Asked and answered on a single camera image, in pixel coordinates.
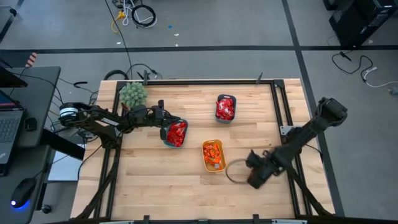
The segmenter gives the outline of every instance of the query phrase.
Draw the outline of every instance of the computer tower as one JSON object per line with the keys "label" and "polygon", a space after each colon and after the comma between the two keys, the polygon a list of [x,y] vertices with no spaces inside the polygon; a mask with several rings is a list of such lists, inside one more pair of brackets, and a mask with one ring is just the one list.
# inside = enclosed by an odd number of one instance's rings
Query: computer tower
{"label": "computer tower", "polygon": [[328,11],[336,10],[338,8],[338,3],[344,0],[323,0],[325,7]]}
{"label": "computer tower", "polygon": [[398,9],[398,0],[345,0],[329,20],[344,47],[359,47]]}

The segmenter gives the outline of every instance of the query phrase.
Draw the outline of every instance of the red object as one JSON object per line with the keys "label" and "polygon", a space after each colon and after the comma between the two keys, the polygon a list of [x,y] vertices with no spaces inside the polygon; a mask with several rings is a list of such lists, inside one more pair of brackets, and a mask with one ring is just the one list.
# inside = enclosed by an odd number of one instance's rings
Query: red object
{"label": "red object", "polygon": [[175,147],[181,147],[185,138],[186,122],[174,123],[167,132],[167,142],[173,144]]}
{"label": "red object", "polygon": [[209,164],[219,164],[221,162],[221,152],[216,144],[207,144],[203,146],[203,155],[205,161]]}
{"label": "red object", "polygon": [[231,121],[234,116],[234,101],[231,98],[224,98],[216,103],[217,103],[217,110],[216,110],[217,118]]}

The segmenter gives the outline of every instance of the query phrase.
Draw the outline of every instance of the red snack bag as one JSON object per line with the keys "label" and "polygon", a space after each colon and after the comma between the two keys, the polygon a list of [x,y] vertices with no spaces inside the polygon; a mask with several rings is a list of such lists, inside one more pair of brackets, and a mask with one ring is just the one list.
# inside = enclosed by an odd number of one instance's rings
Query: red snack bag
{"label": "red snack bag", "polygon": [[234,116],[234,101],[231,98],[224,98],[217,103],[216,116],[219,119],[232,120]]}
{"label": "red snack bag", "polygon": [[186,122],[174,123],[167,132],[167,142],[172,143],[175,147],[181,147],[185,138]]}

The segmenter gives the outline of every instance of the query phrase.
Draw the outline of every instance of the black desk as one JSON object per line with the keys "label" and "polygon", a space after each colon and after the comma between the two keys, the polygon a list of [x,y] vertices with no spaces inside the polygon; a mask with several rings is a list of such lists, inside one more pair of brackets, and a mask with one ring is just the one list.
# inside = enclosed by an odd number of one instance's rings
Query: black desk
{"label": "black desk", "polygon": [[15,209],[11,206],[11,194],[22,179],[33,177],[46,166],[51,148],[39,146],[32,150],[18,149],[16,153],[17,156],[10,166],[9,175],[0,177],[0,217],[2,223],[25,224],[30,222],[33,212],[40,209],[37,206],[45,174],[41,173],[36,177],[35,189],[23,207]]}
{"label": "black desk", "polygon": [[[23,68],[9,69],[11,72],[21,73]],[[24,75],[43,78],[57,84],[60,67],[37,67],[25,69]],[[84,150],[77,145],[44,129],[44,123],[54,94],[54,87],[50,83],[31,77],[21,77],[28,83],[26,88],[15,88],[11,98],[20,101],[27,110],[26,118],[37,120],[37,130],[19,131],[17,147],[11,159],[8,175],[0,177],[0,218],[11,223],[29,223],[34,210],[40,210],[44,197],[46,173],[36,177],[36,186],[30,196],[29,203],[20,209],[11,207],[11,194],[22,179],[33,177],[43,170],[49,162],[52,149],[64,152],[73,157],[83,158]],[[9,94],[12,89],[2,88]]]}

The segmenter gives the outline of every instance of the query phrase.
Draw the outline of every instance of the green plant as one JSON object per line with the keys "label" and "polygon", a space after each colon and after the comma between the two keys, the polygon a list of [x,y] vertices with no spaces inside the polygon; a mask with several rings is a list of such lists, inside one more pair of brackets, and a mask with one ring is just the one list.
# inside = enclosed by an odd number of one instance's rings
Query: green plant
{"label": "green plant", "polygon": [[120,100],[129,108],[145,105],[148,92],[141,83],[127,83],[120,90]]}

